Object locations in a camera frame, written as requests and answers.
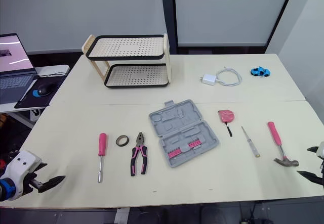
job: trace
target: blue toy car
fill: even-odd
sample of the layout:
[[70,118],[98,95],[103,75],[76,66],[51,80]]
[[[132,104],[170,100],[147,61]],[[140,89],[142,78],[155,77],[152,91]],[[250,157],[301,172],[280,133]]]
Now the blue toy car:
[[259,68],[252,69],[251,74],[254,76],[270,76],[270,71],[259,66]]

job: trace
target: pink tape measure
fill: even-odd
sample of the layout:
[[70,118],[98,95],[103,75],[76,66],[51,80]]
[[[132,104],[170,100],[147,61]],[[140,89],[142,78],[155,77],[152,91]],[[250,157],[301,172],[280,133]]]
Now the pink tape measure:
[[226,124],[226,127],[229,132],[229,136],[232,137],[233,134],[231,130],[229,129],[227,123],[230,123],[234,120],[234,113],[230,110],[218,110],[219,117],[221,118],[221,121]]

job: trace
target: hammer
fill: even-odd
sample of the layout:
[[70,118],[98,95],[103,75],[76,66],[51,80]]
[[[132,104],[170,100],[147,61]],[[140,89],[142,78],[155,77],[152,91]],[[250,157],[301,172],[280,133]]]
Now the hammer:
[[274,161],[276,163],[279,163],[282,166],[285,166],[285,167],[291,167],[291,166],[297,167],[297,166],[299,166],[299,162],[297,160],[291,161],[285,155],[285,152],[284,152],[284,150],[282,148],[282,143],[281,143],[280,136],[279,136],[279,134],[278,134],[278,132],[277,132],[275,126],[274,126],[274,123],[273,122],[268,122],[268,126],[269,126],[270,132],[272,134],[272,137],[273,137],[275,143],[279,146],[281,154],[282,154],[282,160],[276,158]]

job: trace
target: mouse pad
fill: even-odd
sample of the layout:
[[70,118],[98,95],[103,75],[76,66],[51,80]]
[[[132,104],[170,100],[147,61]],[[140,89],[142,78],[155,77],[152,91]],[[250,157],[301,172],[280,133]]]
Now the mouse pad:
[[[46,107],[50,104],[50,101],[56,91],[59,89],[60,85],[64,81],[65,76],[51,76],[51,77],[41,77],[38,79],[26,95],[17,102],[15,105],[16,109],[19,108],[29,108],[29,107]],[[53,91],[45,96],[36,97],[35,90],[38,89],[40,85],[49,85],[54,83],[56,86],[53,88]]]

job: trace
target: white cable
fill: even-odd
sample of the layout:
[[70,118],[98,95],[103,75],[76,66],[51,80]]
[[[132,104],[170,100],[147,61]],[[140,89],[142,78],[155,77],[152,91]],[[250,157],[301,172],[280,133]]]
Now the white cable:
[[[227,83],[225,83],[224,81],[218,79],[218,75],[221,74],[222,72],[225,72],[225,71],[230,71],[230,72],[234,73],[234,74],[237,76],[238,82],[231,83],[231,84],[227,84]],[[224,70],[221,70],[221,71],[219,71],[219,72],[216,73],[216,81],[219,82],[219,84],[221,84],[221,85],[223,85],[223,86],[237,86],[237,85],[240,85],[240,84],[241,84],[241,82],[242,82],[242,77],[241,77],[241,75],[240,75],[237,71],[235,71],[234,69],[232,69],[232,68],[226,68],[226,67],[225,67]]]

